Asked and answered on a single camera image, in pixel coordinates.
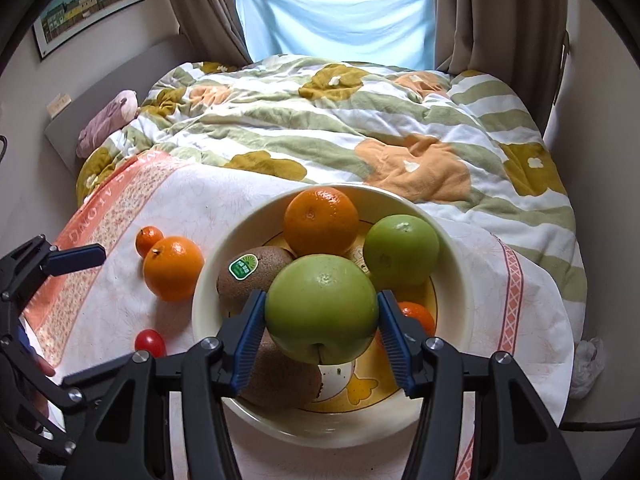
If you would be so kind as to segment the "person's left hand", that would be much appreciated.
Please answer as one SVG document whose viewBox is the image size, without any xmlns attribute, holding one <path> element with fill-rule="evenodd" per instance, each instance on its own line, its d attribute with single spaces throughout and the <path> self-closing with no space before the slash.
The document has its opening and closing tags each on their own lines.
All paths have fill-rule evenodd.
<svg viewBox="0 0 640 480">
<path fill-rule="evenodd" d="M 42 356 L 35 356 L 35 360 L 39 369 L 47 377 L 53 377 L 55 375 L 55 369 L 45 360 Z"/>
</svg>

